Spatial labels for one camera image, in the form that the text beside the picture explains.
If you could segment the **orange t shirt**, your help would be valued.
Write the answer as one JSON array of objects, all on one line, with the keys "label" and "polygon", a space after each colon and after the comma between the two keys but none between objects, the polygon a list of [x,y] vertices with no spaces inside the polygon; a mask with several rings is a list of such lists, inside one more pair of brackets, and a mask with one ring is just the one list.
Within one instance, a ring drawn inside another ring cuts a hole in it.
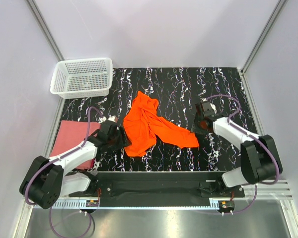
[{"label": "orange t shirt", "polygon": [[129,157],[144,156],[146,150],[156,144],[157,137],[164,143],[180,148],[199,146],[194,133],[159,117],[158,106],[158,100],[140,91],[133,100],[132,107],[123,121],[123,127],[131,141],[131,145],[125,148]]}]

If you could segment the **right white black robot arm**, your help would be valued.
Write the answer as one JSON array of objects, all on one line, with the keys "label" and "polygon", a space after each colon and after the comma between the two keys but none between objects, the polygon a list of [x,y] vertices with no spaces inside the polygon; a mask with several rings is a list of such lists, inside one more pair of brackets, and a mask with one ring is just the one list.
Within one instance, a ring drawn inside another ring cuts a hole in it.
[{"label": "right white black robot arm", "polygon": [[228,196],[233,188],[244,184],[264,183],[283,172],[275,141],[270,135],[260,136],[215,113],[211,103],[196,104],[196,114],[191,131],[196,135],[216,134],[240,151],[240,167],[225,172],[217,179],[216,192]]}]

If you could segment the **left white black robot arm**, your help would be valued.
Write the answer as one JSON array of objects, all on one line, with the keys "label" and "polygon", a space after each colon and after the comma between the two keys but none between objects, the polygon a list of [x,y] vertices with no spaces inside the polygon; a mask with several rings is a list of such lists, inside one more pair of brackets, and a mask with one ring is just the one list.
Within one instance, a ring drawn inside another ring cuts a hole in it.
[{"label": "left white black robot arm", "polygon": [[29,205],[38,205],[43,209],[52,207],[59,197],[75,192],[93,196],[97,192],[96,182],[84,173],[69,173],[82,163],[96,158],[99,152],[116,151],[129,145],[131,141],[125,129],[113,121],[105,121],[72,149],[50,158],[36,157],[19,192]]}]

